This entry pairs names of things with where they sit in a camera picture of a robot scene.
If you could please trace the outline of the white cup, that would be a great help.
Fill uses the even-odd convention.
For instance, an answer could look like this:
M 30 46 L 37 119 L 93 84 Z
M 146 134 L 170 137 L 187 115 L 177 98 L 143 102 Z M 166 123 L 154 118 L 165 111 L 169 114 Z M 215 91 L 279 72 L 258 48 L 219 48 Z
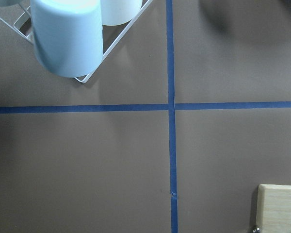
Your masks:
M 132 20 L 142 7 L 142 0 L 101 0 L 102 25 L 117 26 Z

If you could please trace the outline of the light blue cup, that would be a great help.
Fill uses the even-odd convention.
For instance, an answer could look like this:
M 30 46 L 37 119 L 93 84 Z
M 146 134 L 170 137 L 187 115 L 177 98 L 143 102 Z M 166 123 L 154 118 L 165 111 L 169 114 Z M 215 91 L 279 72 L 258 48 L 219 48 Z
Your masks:
M 32 0 L 34 53 L 53 74 L 73 78 L 96 70 L 103 58 L 98 0 Z

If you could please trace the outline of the bamboo cutting board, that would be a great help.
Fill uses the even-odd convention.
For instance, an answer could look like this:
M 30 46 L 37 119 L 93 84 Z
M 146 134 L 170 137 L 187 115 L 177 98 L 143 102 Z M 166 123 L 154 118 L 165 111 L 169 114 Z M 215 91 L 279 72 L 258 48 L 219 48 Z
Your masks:
M 256 225 L 261 233 L 291 233 L 291 185 L 258 186 Z

